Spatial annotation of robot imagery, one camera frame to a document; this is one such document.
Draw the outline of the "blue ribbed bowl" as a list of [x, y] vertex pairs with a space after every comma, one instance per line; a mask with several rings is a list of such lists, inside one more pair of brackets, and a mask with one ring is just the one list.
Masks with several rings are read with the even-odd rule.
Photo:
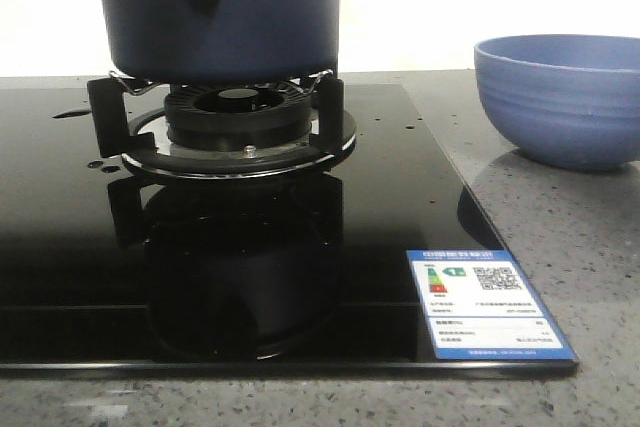
[[571, 170], [638, 160], [638, 39], [493, 38], [475, 45], [474, 63], [486, 116], [528, 157]]

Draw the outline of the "dark blue cooking pot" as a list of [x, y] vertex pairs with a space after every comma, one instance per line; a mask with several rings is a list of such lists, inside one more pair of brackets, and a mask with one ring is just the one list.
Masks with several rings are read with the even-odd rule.
[[172, 84], [275, 81], [335, 67], [339, 0], [101, 0], [114, 65]]

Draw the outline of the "black pot support grate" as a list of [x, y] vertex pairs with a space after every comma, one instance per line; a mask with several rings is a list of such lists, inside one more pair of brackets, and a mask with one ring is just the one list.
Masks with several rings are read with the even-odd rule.
[[[303, 136], [274, 147], [247, 145], [220, 152], [178, 145], [168, 137], [164, 100], [187, 86], [213, 88], [269, 87], [284, 83], [311, 97], [311, 126]], [[151, 82], [116, 73], [88, 83], [89, 104], [99, 152], [118, 156], [132, 171], [170, 179], [194, 181], [256, 179], [291, 172], [328, 170], [350, 155], [356, 143], [356, 123], [344, 107], [344, 84], [325, 70], [299, 79], [236, 85], [173, 84], [163, 104], [139, 116], [130, 114], [125, 95], [142, 96]]]

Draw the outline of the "black round gas burner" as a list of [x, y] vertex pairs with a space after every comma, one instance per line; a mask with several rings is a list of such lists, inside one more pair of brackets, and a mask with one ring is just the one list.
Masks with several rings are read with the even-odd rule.
[[165, 97], [168, 137], [201, 150], [274, 147], [308, 133], [311, 97], [284, 84], [269, 87], [187, 86]]

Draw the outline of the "blue white energy label sticker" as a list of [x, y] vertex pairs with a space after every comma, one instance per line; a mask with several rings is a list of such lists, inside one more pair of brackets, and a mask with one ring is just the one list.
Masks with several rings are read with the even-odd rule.
[[575, 359], [510, 252], [409, 250], [407, 258], [437, 359]]

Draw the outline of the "black glass gas stove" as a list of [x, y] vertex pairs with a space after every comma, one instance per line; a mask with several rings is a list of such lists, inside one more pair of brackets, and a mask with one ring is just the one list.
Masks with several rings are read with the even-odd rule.
[[163, 185], [99, 158], [83, 89], [3, 89], [2, 376], [574, 373], [435, 357], [407, 252], [504, 243], [400, 86], [346, 96], [327, 173]]

